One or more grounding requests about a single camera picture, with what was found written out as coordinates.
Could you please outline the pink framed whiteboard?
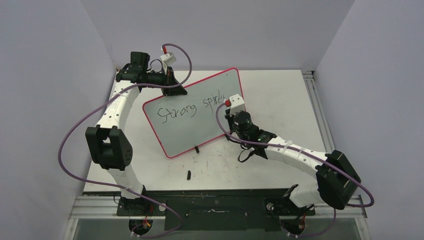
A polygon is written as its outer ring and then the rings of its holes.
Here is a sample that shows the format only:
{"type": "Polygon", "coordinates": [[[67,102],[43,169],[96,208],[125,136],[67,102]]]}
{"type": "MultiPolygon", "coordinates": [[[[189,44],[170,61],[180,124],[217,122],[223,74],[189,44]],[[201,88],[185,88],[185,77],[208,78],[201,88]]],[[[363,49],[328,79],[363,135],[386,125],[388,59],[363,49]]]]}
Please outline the pink framed whiteboard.
{"type": "Polygon", "coordinates": [[[160,96],[145,102],[143,112],[165,156],[180,156],[224,133],[216,109],[233,95],[243,95],[239,71],[229,68],[184,88],[186,95],[160,96]]]}

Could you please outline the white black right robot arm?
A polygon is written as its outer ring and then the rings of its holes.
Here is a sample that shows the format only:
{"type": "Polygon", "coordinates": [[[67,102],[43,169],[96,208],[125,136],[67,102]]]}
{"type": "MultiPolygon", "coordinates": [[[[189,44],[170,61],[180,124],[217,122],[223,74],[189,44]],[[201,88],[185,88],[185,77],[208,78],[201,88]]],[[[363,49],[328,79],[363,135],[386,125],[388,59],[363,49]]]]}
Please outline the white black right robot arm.
{"type": "Polygon", "coordinates": [[[246,111],[230,114],[225,110],[230,133],[236,133],[240,145],[266,160],[279,161],[312,176],[316,183],[294,184],[283,199],[283,209],[296,214],[303,207],[325,203],[343,210],[358,188],[361,179],[346,155],[338,150],[331,153],[300,147],[272,132],[253,124],[246,111]]]}

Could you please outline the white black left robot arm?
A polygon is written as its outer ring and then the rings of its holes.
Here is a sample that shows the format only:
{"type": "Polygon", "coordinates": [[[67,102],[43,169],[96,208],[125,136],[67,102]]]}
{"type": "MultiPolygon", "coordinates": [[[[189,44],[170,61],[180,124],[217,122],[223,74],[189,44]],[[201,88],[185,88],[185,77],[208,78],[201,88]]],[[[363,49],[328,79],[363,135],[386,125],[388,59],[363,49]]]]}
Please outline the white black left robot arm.
{"type": "Polygon", "coordinates": [[[113,101],[107,105],[96,126],[88,127],[85,131],[93,162],[106,170],[117,185],[122,186],[121,196],[131,199],[129,208],[138,216],[149,210],[149,201],[141,196],[146,189],[131,166],[133,147],[124,134],[130,110],[144,84],[160,86],[163,96],[187,94],[170,66],[176,61],[173,53],[164,52],[160,56],[160,71],[150,69],[149,61],[147,53],[131,52],[130,63],[116,74],[111,96],[113,101]]]}

